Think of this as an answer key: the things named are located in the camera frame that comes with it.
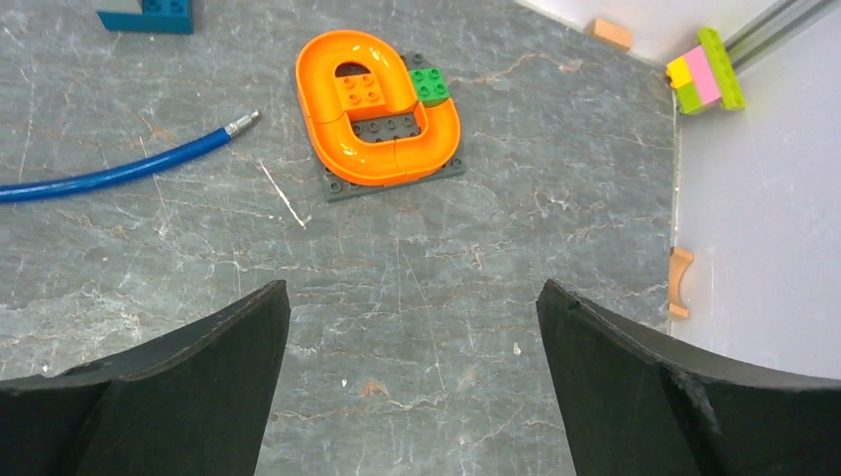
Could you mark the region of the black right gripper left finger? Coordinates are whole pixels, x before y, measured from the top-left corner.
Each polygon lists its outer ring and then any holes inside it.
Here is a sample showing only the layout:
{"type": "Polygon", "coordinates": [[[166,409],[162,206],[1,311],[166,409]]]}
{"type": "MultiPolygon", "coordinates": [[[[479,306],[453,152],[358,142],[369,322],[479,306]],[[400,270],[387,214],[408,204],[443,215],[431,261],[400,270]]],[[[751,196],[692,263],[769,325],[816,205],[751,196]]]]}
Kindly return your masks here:
{"type": "Polygon", "coordinates": [[[5,475],[251,475],[290,325],[275,280],[53,376],[1,384],[5,475]]]}

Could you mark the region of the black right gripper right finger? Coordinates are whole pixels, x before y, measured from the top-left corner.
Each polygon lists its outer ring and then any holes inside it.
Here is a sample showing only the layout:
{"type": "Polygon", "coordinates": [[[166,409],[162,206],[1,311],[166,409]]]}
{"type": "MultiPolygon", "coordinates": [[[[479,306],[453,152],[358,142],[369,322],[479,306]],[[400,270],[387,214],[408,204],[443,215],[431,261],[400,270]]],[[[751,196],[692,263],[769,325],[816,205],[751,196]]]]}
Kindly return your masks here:
{"type": "Polygon", "coordinates": [[[734,360],[547,281],[541,338],[580,475],[836,475],[840,384],[734,360]]]}

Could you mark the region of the blue cable lock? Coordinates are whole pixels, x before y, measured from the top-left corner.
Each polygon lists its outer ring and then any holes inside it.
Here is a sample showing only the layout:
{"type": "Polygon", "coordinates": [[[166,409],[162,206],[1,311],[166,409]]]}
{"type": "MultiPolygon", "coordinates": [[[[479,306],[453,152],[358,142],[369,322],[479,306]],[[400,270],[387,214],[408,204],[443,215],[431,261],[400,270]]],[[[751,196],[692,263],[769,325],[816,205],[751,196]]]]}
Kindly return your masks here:
{"type": "Polygon", "coordinates": [[[260,112],[255,110],[201,138],[116,168],[69,178],[2,185],[1,202],[18,203],[61,198],[144,179],[222,148],[254,125],[260,117],[260,112]]]}

